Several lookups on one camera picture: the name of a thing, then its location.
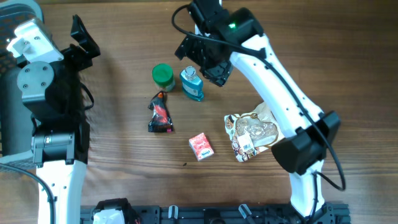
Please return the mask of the blue mouthwash bottle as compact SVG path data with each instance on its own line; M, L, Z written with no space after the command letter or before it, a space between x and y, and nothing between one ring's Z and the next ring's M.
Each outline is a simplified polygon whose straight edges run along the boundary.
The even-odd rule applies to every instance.
M203 81L197 75L195 67L188 66L180 72L183 92L195 101L201 101L204 98Z

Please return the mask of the green lid jar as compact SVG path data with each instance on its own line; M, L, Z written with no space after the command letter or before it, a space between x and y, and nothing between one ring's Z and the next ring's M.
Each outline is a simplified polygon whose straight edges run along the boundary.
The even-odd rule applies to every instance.
M170 65L160 63L152 69L152 79L157 88L170 92L175 86L174 73Z

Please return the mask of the red black snack pouch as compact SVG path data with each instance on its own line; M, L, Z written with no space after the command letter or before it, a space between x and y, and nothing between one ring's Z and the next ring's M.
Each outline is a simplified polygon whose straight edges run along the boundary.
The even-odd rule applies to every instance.
M171 133L174 131L172 119L165 105L166 96L166 92L159 91L148 105L153 113L148 124L148 132L150 133Z

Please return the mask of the beige snack bag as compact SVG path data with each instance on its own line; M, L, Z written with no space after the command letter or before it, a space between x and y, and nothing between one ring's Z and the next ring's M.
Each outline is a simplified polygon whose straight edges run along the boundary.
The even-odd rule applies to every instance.
M224 128L238 162L252 159L284 138L276 118L265 102L251 112L226 115Z

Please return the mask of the red tissue pack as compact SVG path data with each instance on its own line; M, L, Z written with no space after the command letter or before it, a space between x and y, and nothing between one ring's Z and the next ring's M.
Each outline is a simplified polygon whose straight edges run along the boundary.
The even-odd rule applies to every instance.
M214 154L214 150L204 133L200 133L199 135L190 138L189 146L192 148L197 161L206 159Z

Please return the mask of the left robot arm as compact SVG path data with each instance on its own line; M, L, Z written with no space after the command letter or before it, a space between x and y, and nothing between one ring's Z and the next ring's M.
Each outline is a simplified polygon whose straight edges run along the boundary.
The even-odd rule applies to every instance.
M78 15L70 35L77 41L58 50L43 23L31 19L16 29L28 48L17 75L22 104L31 112L31 150L40 185L39 223L79 223L80 197L88 163L90 125L80 72L92 66L100 48Z

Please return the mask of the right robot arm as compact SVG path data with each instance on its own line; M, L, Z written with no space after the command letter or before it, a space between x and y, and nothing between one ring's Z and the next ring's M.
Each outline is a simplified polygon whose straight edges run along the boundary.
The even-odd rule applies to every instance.
M316 222L325 205L322 166L327 154L335 155L332 142L340 127L339 116L323 112L298 87L249 9L229 12L219 1L192 1L184 9L196 32L185 31L176 56L189 58L217 86L226 83L233 69L249 80L283 134L271 151L289 173L290 204L303 221Z

